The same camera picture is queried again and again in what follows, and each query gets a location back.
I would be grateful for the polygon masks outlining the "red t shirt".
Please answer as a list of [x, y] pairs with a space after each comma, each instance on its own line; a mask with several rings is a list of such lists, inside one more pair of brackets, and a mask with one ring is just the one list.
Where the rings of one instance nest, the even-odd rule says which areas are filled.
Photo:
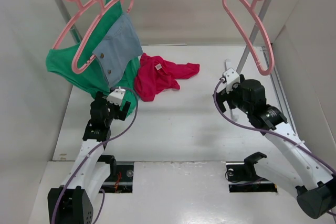
[[199, 64], [176, 64], [160, 56], [152, 57], [143, 53], [134, 80], [134, 89], [142, 101], [152, 102], [157, 94], [166, 89], [179, 90], [178, 79], [189, 79], [197, 75], [199, 71]]

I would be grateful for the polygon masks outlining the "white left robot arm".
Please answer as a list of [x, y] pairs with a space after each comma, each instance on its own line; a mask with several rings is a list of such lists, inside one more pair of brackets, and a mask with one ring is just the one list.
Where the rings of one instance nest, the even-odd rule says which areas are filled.
[[127, 87], [113, 88], [108, 95], [97, 92], [90, 105], [90, 120], [82, 138], [80, 151], [71, 171], [58, 188], [51, 188], [47, 200], [50, 223], [96, 223], [93, 202], [104, 193], [105, 180], [117, 175], [114, 156], [104, 155], [111, 136], [113, 120], [124, 121], [131, 103], [124, 102]]

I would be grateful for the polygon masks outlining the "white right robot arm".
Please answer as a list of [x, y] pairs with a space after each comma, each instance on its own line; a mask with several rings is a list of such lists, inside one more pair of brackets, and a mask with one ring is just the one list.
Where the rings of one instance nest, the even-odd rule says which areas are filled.
[[237, 127], [260, 133], [294, 169], [287, 172], [280, 165], [271, 164], [266, 154], [255, 152], [244, 159], [234, 181], [263, 178], [288, 192], [310, 218], [333, 214], [335, 169], [305, 146], [278, 108], [267, 104], [264, 86], [258, 80], [244, 79], [242, 74], [222, 77], [218, 83], [225, 86], [213, 93], [221, 116]]

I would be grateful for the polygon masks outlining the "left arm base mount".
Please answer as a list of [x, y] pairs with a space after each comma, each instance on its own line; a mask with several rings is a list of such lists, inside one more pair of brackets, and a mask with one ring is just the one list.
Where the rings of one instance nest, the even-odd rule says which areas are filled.
[[126, 194], [133, 191], [134, 162], [116, 162], [101, 188], [105, 193]]

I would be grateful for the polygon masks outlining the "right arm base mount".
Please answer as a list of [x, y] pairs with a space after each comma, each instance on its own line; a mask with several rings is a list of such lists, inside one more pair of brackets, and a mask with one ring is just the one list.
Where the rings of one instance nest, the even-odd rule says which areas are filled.
[[277, 193], [277, 186], [250, 172], [244, 162], [226, 162], [225, 178], [230, 193]]

